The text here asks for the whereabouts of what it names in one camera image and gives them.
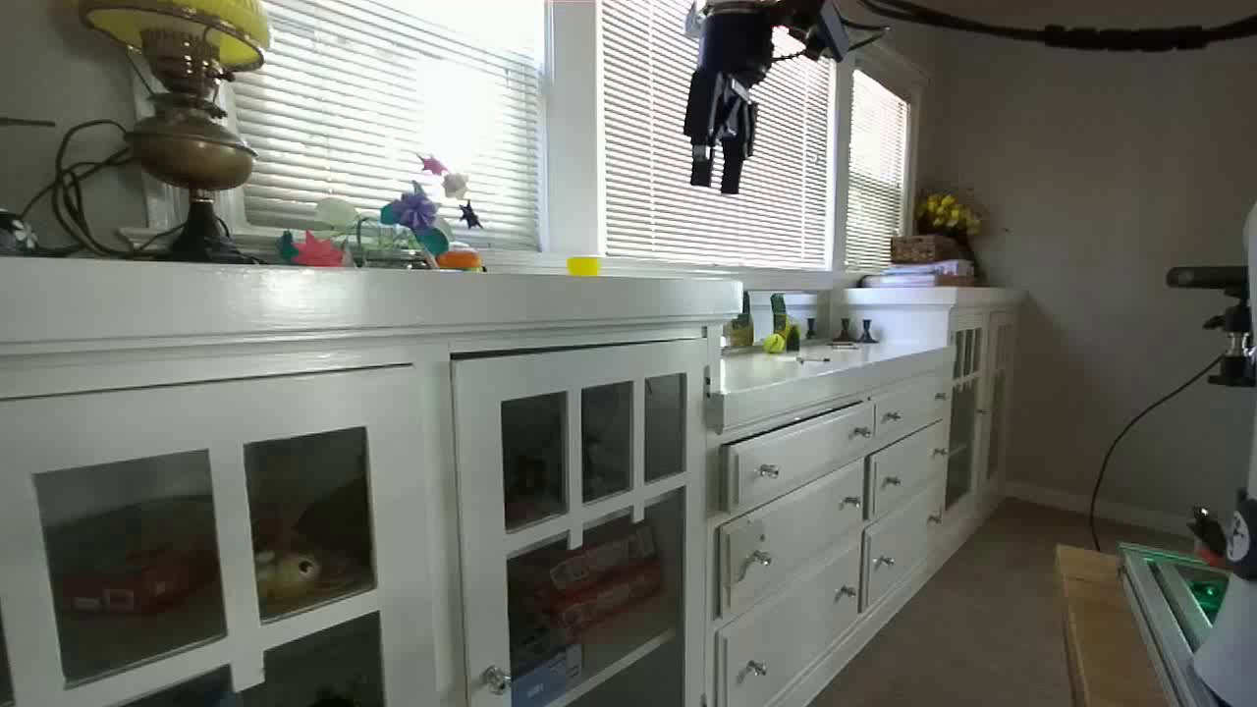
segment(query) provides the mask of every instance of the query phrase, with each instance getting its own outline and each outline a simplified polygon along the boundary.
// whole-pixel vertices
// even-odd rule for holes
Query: window
[[[911,102],[851,70],[851,169],[844,267],[874,271],[907,219]]]
[[[273,46],[232,114],[260,151],[252,225],[311,225],[322,198],[365,214],[421,155],[472,177],[492,242],[537,242],[541,0],[266,0]]]
[[[740,198],[692,190],[689,12],[692,0],[599,0],[609,257],[829,271],[833,63],[779,63],[755,92],[759,144]]]

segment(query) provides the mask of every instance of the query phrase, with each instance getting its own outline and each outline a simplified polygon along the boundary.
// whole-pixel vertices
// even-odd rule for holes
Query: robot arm
[[[744,160],[755,156],[759,127],[759,102],[750,92],[772,68],[772,29],[788,29],[809,58],[840,58],[847,51],[836,0],[707,0],[704,51],[683,109],[683,132],[692,139],[692,184],[712,184],[717,151],[717,194],[744,190]]]

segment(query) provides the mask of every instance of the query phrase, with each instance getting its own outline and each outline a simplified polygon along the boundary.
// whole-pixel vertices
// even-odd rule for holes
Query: glass cabinet door
[[[36,475],[70,684],[229,633],[208,451]]]
[[[421,393],[368,368],[0,403],[17,707],[428,705]],[[421,659],[385,678],[387,651]]]
[[[704,360],[707,343],[454,360],[472,707],[689,705]]]
[[[365,428],[242,447],[263,621],[372,589]]]

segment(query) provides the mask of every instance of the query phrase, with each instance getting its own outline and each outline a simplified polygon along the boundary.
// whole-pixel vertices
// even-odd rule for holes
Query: white drawer
[[[772,498],[867,451],[871,409],[851,403],[726,447],[726,512]]]
[[[886,519],[903,498],[948,475],[943,423],[867,457],[867,519]]]
[[[860,542],[717,633],[721,707],[766,707],[860,618]]]
[[[901,599],[927,575],[931,530],[939,516],[939,483],[923,486],[891,519],[865,533],[865,608]]]
[[[871,398],[874,445],[891,445],[915,428],[943,419],[948,411],[948,379],[915,379]]]
[[[717,528],[721,613],[766,599],[865,521],[865,464],[847,464],[771,507]]]

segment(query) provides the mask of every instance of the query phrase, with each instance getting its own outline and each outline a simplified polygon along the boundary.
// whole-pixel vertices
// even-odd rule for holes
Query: yellow object
[[[144,42],[144,30],[197,34],[221,51],[229,70],[263,68],[263,51],[271,46],[260,0],[78,0],[78,15],[129,51]]]
[[[573,257],[573,259],[565,259],[565,274],[573,274],[573,280],[597,280],[597,274],[599,274],[599,259]]]

